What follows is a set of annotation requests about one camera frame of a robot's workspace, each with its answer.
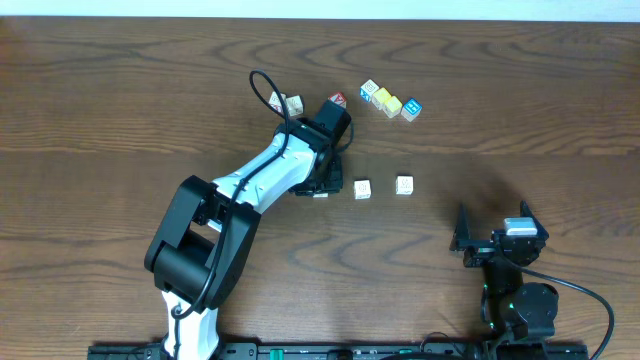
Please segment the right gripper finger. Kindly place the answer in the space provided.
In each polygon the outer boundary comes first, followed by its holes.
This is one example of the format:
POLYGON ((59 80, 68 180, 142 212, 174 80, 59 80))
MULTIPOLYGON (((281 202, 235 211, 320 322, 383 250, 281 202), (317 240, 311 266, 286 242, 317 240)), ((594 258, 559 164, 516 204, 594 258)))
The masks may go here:
POLYGON ((459 211, 454 229, 454 241, 468 241, 471 239, 467 210, 464 204, 459 206, 459 211))
POLYGON ((539 223, 538 219, 535 217, 535 215, 533 214, 532 210, 530 209, 529 205, 525 200, 522 200, 520 202, 520 216, 530 218, 533 221, 538 231, 543 230, 542 225, 539 223))

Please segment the white block soccer ball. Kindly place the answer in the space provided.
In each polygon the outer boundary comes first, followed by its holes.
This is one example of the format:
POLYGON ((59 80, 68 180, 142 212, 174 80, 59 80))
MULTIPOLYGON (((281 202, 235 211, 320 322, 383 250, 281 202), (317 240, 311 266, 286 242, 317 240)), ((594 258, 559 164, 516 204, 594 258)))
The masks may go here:
POLYGON ((354 182, 354 198, 356 200, 369 199, 371 194, 371 183, 369 180, 357 180, 354 182))

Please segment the white block letter M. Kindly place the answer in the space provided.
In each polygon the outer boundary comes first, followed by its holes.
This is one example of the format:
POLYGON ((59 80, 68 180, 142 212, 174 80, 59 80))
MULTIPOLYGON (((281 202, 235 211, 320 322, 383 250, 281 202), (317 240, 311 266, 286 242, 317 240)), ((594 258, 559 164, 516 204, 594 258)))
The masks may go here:
POLYGON ((414 181, 412 176, 401 175, 396 178, 395 182, 397 195, 411 195, 414 190, 414 181))

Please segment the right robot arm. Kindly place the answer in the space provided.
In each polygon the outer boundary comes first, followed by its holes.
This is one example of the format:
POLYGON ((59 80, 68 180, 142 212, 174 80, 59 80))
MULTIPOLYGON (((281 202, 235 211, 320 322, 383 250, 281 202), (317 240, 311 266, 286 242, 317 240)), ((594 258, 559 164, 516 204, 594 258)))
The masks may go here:
POLYGON ((491 335, 480 343, 482 358, 548 357, 544 342, 555 334, 559 295, 551 285, 523 280, 548 238, 525 202, 519 216, 506 218, 486 240, 472 237, 466 208, 460 207, 449 249, 463 254, 466 268, 483 271, 481 319, 491 335))

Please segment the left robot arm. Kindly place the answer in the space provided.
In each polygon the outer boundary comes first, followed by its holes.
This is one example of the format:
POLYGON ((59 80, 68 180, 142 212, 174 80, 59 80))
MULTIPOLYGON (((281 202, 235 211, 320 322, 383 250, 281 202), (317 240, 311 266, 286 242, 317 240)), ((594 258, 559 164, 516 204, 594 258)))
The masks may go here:
POLYGON ((167 306, 170 359, 209 359, 217 316, 245 267, 262 214, 287 192, 315 196, 342 187, 339 146, 347 128, 296 122, 233 173, 184 180, 145 254, 167 306))

